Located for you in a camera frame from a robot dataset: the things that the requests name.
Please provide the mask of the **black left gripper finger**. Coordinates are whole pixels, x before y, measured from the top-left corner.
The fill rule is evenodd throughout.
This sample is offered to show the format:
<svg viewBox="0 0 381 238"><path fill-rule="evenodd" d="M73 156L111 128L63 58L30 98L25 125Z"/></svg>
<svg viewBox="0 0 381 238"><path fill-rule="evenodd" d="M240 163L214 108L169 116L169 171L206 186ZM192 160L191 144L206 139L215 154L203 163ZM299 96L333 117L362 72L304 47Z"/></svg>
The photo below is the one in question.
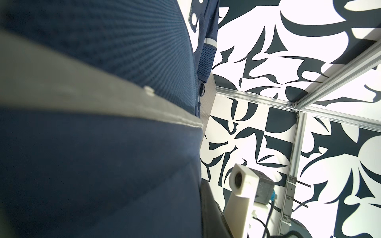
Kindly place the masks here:
<svg viewBox="0 0 381 238"><path fill-rule="evenodd" d="M214 200L208 181L200 183L201 224L203 238L232 238L226 219Z"/></svg>

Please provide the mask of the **navy blue school backpack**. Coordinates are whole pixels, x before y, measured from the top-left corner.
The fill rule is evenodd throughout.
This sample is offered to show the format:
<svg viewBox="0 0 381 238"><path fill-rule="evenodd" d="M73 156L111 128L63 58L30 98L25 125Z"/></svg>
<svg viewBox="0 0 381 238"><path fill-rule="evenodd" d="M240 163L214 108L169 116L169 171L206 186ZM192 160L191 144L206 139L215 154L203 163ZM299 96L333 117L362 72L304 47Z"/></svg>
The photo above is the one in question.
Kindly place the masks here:
<svg viewBox="0 0 381 238"><path fill-rule="evenodd" d="M203 238L219 1L1 1L1 237Z"/></svg>

